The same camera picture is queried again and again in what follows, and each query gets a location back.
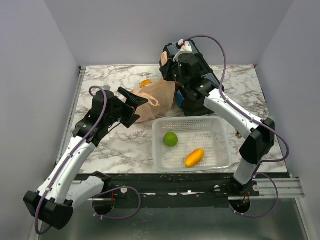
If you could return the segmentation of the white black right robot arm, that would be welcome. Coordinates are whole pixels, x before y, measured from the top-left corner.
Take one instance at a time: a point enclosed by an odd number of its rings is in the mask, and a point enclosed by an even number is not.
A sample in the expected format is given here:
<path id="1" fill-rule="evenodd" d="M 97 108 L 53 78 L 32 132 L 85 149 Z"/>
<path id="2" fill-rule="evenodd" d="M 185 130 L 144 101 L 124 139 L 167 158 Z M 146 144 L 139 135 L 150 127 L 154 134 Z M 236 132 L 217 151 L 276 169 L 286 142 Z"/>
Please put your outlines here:
<path id="1" fill-rule="evenodd" d="M 245 110 L 223 91 L 222 81 L 212 81 L 211 71 L 200 53 L 162 53 L 160 72 L 164 80 L 176 83 L 182 92 L 182 111 L 187 117 L 203 116 L 214 112 L 232 125 L 244 138 L 239 152 L 240 164 L 230 183 L 230 191 L 241 196 L 257 172 L 262 158 L 275 144 L 275 123 L 270 118 L 261 119 Z"/>

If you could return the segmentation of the translucent orange plastic bag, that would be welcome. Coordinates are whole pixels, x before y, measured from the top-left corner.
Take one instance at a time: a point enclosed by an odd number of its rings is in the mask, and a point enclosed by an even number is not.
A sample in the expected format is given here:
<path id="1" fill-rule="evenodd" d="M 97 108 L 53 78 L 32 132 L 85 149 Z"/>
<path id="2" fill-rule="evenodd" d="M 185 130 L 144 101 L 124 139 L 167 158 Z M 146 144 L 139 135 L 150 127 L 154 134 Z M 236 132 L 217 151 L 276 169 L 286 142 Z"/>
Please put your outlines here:
<path id="1" fill-rule="evenodd" d="M 140 83 L 133 89 L 136 96 L 148 99 L 148 103 L 139 106 L 136 114 L 140 115 L 137 123 L 154 119 L 157 115 L 171 109 L 174 103 L 176 84 L 174 81 L 166 81 L 162 77 L 151 78 L 151 84 L 140 88 Z"/>

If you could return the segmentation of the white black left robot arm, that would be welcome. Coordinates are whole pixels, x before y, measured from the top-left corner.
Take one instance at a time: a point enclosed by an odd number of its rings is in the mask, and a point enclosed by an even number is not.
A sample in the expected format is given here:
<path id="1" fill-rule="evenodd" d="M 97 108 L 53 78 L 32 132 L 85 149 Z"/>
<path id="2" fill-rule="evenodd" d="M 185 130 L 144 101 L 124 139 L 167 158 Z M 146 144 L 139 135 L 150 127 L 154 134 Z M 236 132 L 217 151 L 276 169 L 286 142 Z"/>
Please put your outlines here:
<path id="1" fill-rule="evenodd" d="M 78 187 L 72 183 L 86 159 L 95 151 L 101 140 L 118 125 L 131 127 L 140 116 L 138 107 L 148 99 L 136 96 L 122 87 L 118 92 L 97 88 L 92 107 L 76 125 L 70 143 L 49 177 L 36 191 L 27 191 L 23 197 L 29 213 L 34 217 L 35 231 L 42 235 L 38 223 L 42 221 L 57 230 L 63 229 L 72 218 L 76 206 L 93 196 L 107 197 L 111 191 L 110 177 L 95 172 Z"/>

